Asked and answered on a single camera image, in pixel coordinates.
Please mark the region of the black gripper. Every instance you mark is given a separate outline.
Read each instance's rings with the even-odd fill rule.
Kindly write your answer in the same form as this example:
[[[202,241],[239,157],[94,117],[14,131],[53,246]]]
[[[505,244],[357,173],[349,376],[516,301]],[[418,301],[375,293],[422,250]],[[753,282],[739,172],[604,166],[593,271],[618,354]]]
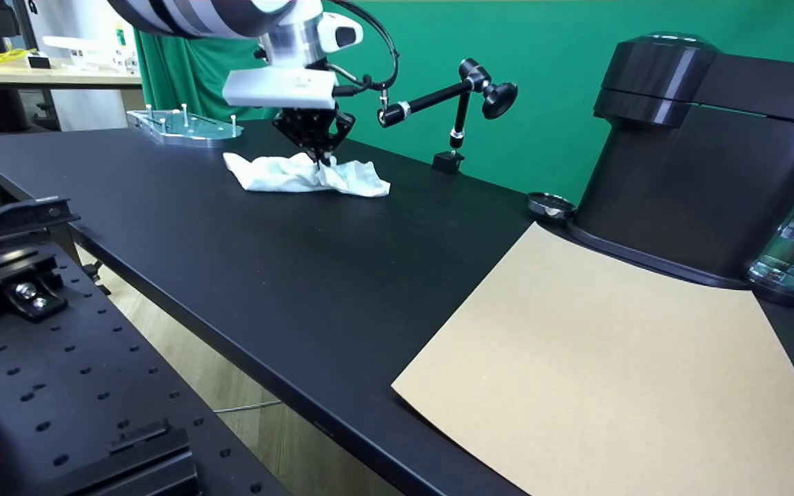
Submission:
[[[341,110],[286,107],[275,113],[273,124],[312,164],[339,166],[341,140],[353,131],[356,118]]]

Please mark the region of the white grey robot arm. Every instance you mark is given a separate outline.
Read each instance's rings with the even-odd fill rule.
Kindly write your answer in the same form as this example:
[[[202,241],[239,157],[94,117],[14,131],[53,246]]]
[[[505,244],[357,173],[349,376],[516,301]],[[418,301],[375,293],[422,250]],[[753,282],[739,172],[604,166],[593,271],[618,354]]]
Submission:
[[[323,0],[108,0],[137,30],[181,38],[254,38],[273,66],[312,66],[364,42]]]

